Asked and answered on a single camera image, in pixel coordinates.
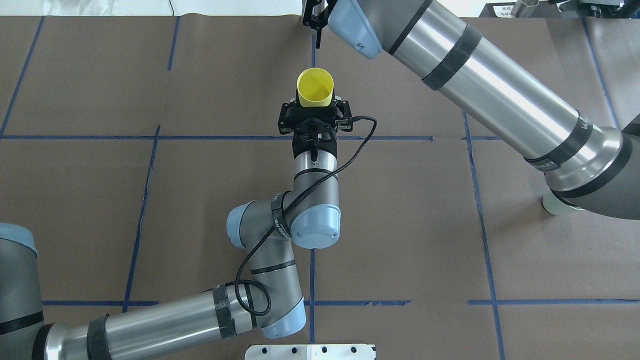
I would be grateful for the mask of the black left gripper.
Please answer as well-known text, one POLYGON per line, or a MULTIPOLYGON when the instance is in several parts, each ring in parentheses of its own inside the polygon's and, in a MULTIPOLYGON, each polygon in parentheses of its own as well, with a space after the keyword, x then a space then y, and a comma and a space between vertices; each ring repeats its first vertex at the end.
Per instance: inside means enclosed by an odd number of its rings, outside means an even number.
MULTIPOLYGON (((319 50, 323 29, 329 24, 332 13, 331 0, 303 0, 302 25, 314 32, 314 48, 319 50)), ((336 132, 352 132, 350 103, 340 96, 333 98, 326 107, 302 107, 298 101, 283 103, 278 117, 279 134, 292 133, 292 153, 294 157, 309 152, 318 157, 321 151, 334 157, 338 155, 336 132)))

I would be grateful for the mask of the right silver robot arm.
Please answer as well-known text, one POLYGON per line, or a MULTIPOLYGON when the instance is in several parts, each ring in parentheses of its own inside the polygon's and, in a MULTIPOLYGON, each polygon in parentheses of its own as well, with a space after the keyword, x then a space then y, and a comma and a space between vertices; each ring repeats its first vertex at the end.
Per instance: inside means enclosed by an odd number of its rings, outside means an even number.
POLYGON ((638 121, 594 125, 436 0, 304 0, 302 24, 393 56, 542 172, 553 199, 639 219, 638 121))

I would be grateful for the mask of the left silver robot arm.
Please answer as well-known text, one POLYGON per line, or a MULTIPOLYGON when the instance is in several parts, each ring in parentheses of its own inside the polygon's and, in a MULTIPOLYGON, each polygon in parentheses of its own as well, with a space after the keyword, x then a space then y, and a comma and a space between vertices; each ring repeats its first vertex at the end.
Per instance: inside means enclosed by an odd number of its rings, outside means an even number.
POLYGON ((138 227, 122 301, 122 313, 104 314, 82 326, 46 323, 34 235, 1 219, 1 358, 5 360, 152 359, 260 328, 265 337, 286 337, 306 324, 291 242, 306 248, 334 243, 340 210, 335 132, 350 127, 348 103, 332 93, 315 103, 295 91, 279 114, 279 132, 292 133, 292 192, 245 203, 231 211, 227 233, 247 251, 252 279, 234 278, 196 295, 138 305, 131 300, 149 192, 141 198, 138 227))

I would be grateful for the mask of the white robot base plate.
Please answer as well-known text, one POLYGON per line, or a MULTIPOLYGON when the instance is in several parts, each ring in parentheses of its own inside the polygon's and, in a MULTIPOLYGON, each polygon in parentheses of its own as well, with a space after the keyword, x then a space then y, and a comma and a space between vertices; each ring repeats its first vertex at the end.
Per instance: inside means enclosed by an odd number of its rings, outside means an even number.
POLYGON ((373 344, 258 344, 250 346, 245 360, 377 360, 373 344))

